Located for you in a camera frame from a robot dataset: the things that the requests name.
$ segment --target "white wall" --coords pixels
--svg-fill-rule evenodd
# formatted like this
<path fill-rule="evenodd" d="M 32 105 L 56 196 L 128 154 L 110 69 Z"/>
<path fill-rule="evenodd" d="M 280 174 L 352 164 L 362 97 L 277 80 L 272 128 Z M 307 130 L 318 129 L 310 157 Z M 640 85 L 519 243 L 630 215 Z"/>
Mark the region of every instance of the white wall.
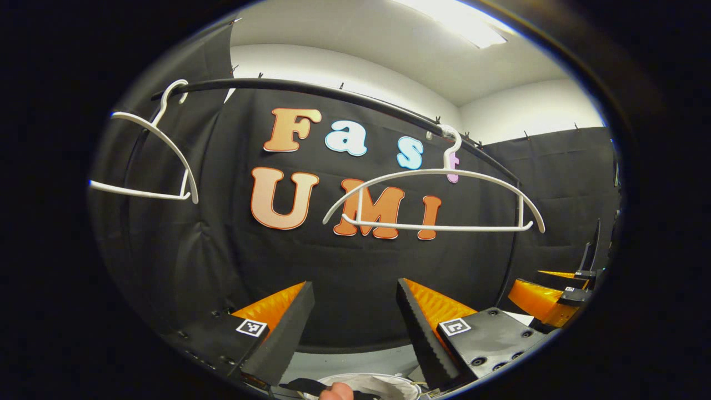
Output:
<path fill-rule="evenodd" d="M 282 44 L 230 48 L 235 78 L 296 80 L 391 102 L 461 130 L 459 108 L 432 90 L 381 65 L 335 51 Z"/>
<path fill-rule="evenodd" d="M 602 117 L 572 80 L 546 80 L 502 90 L 460 107 L 463 130 L 484 144 L 578 127 L 601 127 Z"/>

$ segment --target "black rod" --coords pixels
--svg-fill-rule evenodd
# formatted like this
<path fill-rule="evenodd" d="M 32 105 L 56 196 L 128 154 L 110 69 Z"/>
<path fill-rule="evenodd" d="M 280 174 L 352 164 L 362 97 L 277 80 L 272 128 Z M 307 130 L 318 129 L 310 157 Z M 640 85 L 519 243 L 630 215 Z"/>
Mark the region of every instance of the black rod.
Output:
<path fill-rule="evenodd" d="M 360 105 L 361 107 L 369 108 L 374 111 L 395 117 L 399 120 L 408 122 L 417 127 L 420 127 L 428 132 L 442 137 L 442 128 L 436 121 L 426 118 L 416 112 L 406 110 L 405 108 L 360 95 L 358 93 L 348 92 L 347 90 L 331 89 L 325 86 L 312 85 L 310 83 L 296 82 L 293 80 L 281 79 L 265 79 L 265 78 L 235 78 L 235 79 L 215 79 L 205 80 L 203 82 L 189 83 L 174 88 L 171 91 L 171 96 L 182 93 L 198 92 L 202 90 L 218 90 L 218 89 L 270 89 L 270 90 L 286 90 L 290 92 L 306 93 L 308 95 L 317 95 L 334 100 L 349 102 L 350 104 Z M 163 92 L 155 93 L 151 96 L 151 100 L 158 100 L 163 95 Z M 499 172 L 506 175 L 515 183 L 520 182 L 516 175 L 491 158 L 488 154 L 481 151 L 477 147 L 462 140 L 466 144 L 464 148 L 478 158 L 482 159 L 487 164 L 496 168 Z"/>
<path fill-rule="evenodd" d="M 590 260 L 589 264 L 587 266 L 588 271 L 592 271 L 592 266 L 595 265 L 595 256 L 597 256 L 597 247 L 598 243 L 600 242 L 600 219 L 597 219 L 597 224 L 595 226 L 595 233 L 592 235 L 592 242 L 590 243 L 590 246 L 592 247 L 592 259 Z"/>
<path fill-rule="evenodd" d="M 516 182 L 516 188 L 521 189 L 521 183 Z M 518 218 L 518 201 L 516 202 L 516 215 L 513 217 L 514 222 Z M 511 269 L 513 267 L 513 254 L 516 250 L 516 238 L 518 237 L 518 232 L 513 233 L 513 239 L 511 239 L 511 252 L 508 254 L 508 262 L 506 263 L 506 273 L 503 274 L 503 281 L 501 282 L 501 287 L 498 289 L 498 294 L 496 296 L 496 303 L 494 307 L 499 307 L 501 304 L 501 299 L 506 292 L 506 287 L 508 286 L 508 280 L 511 277 Z"/>

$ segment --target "black foam pad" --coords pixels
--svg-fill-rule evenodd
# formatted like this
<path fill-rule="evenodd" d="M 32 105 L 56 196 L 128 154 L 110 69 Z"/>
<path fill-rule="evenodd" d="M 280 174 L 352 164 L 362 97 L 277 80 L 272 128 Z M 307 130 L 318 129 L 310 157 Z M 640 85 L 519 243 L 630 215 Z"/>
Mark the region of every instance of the black foam pad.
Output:
<path fill-rule="evenodd" d="M 402 278 L 397 281 L 396 299 L 427 387 L 437 389 L 451 385 L 466 370 L 457 366 L 447 354 Z"/>
<path fill-rule="evenodd" d="M 242 373 L 272 386 L 279 384 L 299 345 L 301 333 L 314 307 L 314 289 L 306 282 L 272 334 L 245 362 Z"/>
<path fill-rule="evenodd" d="M 571 305 L 573 307 L 581 307 L 586 305 L 592 297 L 592 290 L 583 290 L 576 288 L 565 288 L 563 294 L 558 299 L 558 303 Z"/>

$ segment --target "orange gripper part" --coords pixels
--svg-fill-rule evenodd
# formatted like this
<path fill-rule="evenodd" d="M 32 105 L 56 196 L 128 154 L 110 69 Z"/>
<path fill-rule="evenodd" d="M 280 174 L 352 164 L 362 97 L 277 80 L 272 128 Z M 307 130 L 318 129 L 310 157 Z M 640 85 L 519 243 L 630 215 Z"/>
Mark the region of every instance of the orange gripper part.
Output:
<path fill-rule="evenodd" d="M 476 312 L 476 310 L 469 308 L 456 300 L 452 300 L 441 293 L 435 292 L 426 286 L 412 282 L 409 279 L 405 278 L 405 282 L 410 288 L 412 294 L 415 296 L 419 308 L 422 310 L 425 319 L 427 319 L 427 323 L 429 323 L 429 326 L 434 331 L 437 339 L 439 339 L 439 342 L 442 343 L 444 348 L 447 348 L 437 332 L 437 325 L 439 325 L 440 322 L 472 315 Z"/>
<path fill-rule="evenodd" d="M 555 271 L 538 271 L 540 273 L 547 273 L 549 275 L 557 275 L 557 276 L 562 276 L 563 278 L 569 278 L 569 279 L 580 279 L 575 277 L 575 273 L 573 272 L 555 272 Z M 587 284 L 589 283 L 589 280 L 585 280 L 585 283 L 583 283 L 582 288 L 585 289 L 587 288 Z"/>
<path fill-rule="evenodd" d="M 521 310 L 538 318 L 544 324 L 562 327 L 578 310 L 578 307 L 559 304 L 558 299 L 562 295 L 562 290 L 517 279 L 508 293 L 508 298 Z"/>
<path fill-rule="evenodd" d="M 269 327 L 269 334 L 267 334 L 267 337 L 269 337 L 304 284 L 306 284 L 306 282 L 297 283 L 290 288 L 276 292 L 241 310 L 233 312 L 232 315 L 254 321 L 266 322 Z"/>

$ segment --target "blue letter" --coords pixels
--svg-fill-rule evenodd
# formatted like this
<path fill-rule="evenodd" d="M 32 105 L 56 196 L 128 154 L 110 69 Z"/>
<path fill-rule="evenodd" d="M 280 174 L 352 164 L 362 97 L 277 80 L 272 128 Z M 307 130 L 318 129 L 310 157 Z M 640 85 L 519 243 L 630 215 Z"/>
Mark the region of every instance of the blue letter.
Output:
<path fill-rule="evenodd" d="M 401 151 L 397 155 L 397 163 L 402 168 L 418 169 L 422 165 L 422 142 L 414 137 L 403 136 L 397 141 L 397 148 Z"/>
<path fill-rule="evenodd" d="M 365 128 L 353 121 L 335 121 L 331 125 L 334 132 L 326 135 L 326 147 L 335 152 L 348 152 L 360 157 L 368 149 L 365 147 Z"/>

